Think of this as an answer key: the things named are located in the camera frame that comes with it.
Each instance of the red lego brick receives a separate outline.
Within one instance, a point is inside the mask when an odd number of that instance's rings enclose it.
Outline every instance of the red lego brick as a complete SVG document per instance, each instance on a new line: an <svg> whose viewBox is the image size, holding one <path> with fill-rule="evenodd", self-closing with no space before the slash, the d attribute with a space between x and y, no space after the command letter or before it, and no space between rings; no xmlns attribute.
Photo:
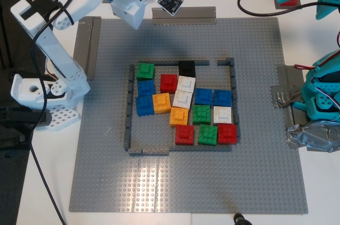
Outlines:
<svg viewBox="0 0 340 225"><path fill-rule="evenodd" d="M174 94L177 90L177 75L176 74L161 74L160 75L160 92Z"/></svg>
<svg viewBox="0 0 340 225"><path fill-rule="evenodd" d="M299 0L290 0L284 3L280 3L281 6L297 6Z"/></svg>
<svg viewBox="0 0 340 225"><path fill-rule="evenodd" d="M176 145L193 145L193 126L176 125Z"/></svg>
<svg viewBox="0 0 340 225"><path fill-rule="evenodd" d="M218 124L217 125L217 143L218 144L236 144L237 131L234 124Z"/></svg>

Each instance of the table surface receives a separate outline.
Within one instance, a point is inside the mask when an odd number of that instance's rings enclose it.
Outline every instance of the table surface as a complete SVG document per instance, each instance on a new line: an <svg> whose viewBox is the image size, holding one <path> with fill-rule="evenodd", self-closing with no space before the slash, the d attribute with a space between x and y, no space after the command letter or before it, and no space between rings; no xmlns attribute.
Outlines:
<svg viewBox="0 0 340 225"><path fill-rule="evenodd" d="M218 18L248 17L237 8L237 0L184 0L183 6L215 6ZM301 0L302 3L316 0ZM273 0L244 0L242 5L251 11L273 12ZM148 5L145 18L152 18ZM310 7L279 16L284 59L287 65L294 63L311 65L336 50L336 36L340 30L338 13L320 21L315 20L316 8ZM109 4L100 4L90 15L115 18ZM54 33L66 51L73 55L77 24ZM77 105L81 113L82 102ZM59 132L36 130L33 146L39 163L50 186L55 201L67 224L127 224L138 225L206 225L233 224L232 214L190 213L71 213L69 202L77 152L80 122ZM253 225L327 224L334 223L340 199L340 152L307 152L300 148L300 158L309 214L264 215L244 214ZM61 224L39 176L32 156L29 156L22 191L17 224Z"/></svg>

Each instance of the green lego brick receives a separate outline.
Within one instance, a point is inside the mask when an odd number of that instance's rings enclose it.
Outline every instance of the green lego brick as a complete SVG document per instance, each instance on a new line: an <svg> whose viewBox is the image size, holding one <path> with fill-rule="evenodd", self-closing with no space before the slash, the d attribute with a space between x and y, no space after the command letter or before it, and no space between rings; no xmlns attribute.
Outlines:
<svg viewBox="0 0 340 225"><path fill-rule="evenodd" d="M210 124L210 105L193 105L192 124Z"/></svg>
<svg viewBox="0 0 340 225"><path fill-rule="evenodd" d="M140 80L152 80L155 75L155 65L139 63L137 68L137 81Z"/></svg>
<svg viewBox="0 0 340 225"><path fill-rule="evenodd" d="M200 133L198 135L198 143L206 145L216 145L217 127L201 124Z"/></svg>

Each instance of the lego baseplate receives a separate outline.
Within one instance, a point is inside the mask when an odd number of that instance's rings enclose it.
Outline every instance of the lego baseplate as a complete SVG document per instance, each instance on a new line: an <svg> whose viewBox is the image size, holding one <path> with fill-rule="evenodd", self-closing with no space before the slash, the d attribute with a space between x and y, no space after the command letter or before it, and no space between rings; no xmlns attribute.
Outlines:
<svg viewBox="0 0 340 225"><path fill-rule="evenodd" d="M241 131L230 151L131 155L124 150L128 88L134 88L128 83L131 64L206 61L209 66L196 64L197 87L227 89L227 66L218 65L228 57L235 58L230 74L237 79ZM138 31L121 20L102 20L95 78L84 98L70 211L307 213L299 151L286 144L283 111L271 102L279 64L284 59L276 18L178 26L144 20ZM131 136L139 130L157 148L169 134L164 130L175 130L168 120L165 127L161 122L132 120Z"/></svg>

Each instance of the yellow lego brick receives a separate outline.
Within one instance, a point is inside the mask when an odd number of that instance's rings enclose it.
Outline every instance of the yellow lego brick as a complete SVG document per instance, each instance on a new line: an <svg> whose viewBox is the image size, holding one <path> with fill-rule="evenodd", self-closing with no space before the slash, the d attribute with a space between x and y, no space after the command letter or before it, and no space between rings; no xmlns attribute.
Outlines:
<svg viewBox="0 0 340 225"><path fill-rule="evenodd" d="M174 127L176 125L187 125L188 113L189 109L172 107L170 114L170 126Z"/></svg>
<svg viewBox="0 0 340 225"><path fill-rule="evenodd" d="M166 113L171 111L169 93L152 95L152 101L154 103L155 114Z"/></svg>

